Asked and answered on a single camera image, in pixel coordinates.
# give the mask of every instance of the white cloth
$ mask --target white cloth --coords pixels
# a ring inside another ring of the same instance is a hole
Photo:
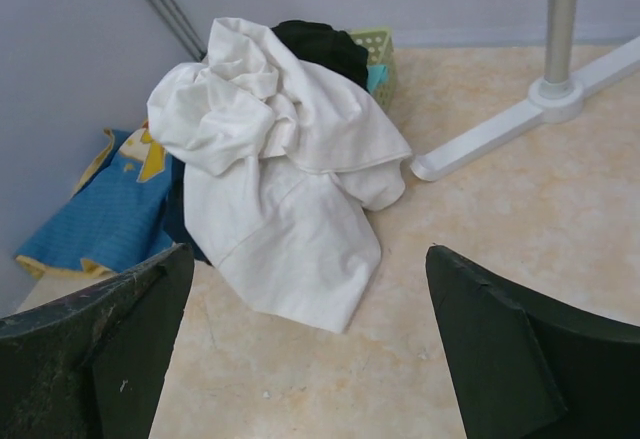
[[[375,101],[273,34],[217,19],[203,64],[170,71],[149,131],[186,163],[185,225],[254,310],[342,332],[380,246],[362,207],[404,192],[411,150]]]

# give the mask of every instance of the marble floor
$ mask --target marble floor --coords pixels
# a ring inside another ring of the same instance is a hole
[[[608,48],[578,47],[575,66]],[[399,50],[391,118],[426,152],[525,97],[540,48]],[[640,325],[640,74],[370,218],[384,255],[344,335],[248,310],[211,268],[193,289],[154,439],[458,439],[424,273],[444,244],[577,307]],[[79,287],[41,282],[24,307]]]

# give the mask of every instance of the baseboard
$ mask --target baseboard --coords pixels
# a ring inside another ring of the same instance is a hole
[[[517,47],[543,45],[546,26],[507,26],[486,29],[460,28],[441,30],[393,31],[393,43],[410,47]],[[640,22],[624,24],[577,25],[577,44],[621,44],[640,35]]]

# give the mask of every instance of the laundry basket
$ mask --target laundry basket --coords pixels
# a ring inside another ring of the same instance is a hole
[[[349,31],[356,44],[366,47],[369,51],[368,64],[374,66],[384,64],[387,66],[389,80],[379,85],[373,92],[376,102],[386,112],[391,106],[391,99],[396,90],[396,64],[393,61],[393,42],[391,41],[391,29],[377,27],[374,29],[357,29]]]

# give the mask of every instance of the white stand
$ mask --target white stand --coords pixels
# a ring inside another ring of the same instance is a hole
[[[411,170],[436,181],[542,123],[578,116],[584,100],[640,69],[640,37],[569,74],[576,0],[549,0],[545,76],[527,99],[448,143],[416,156]]]

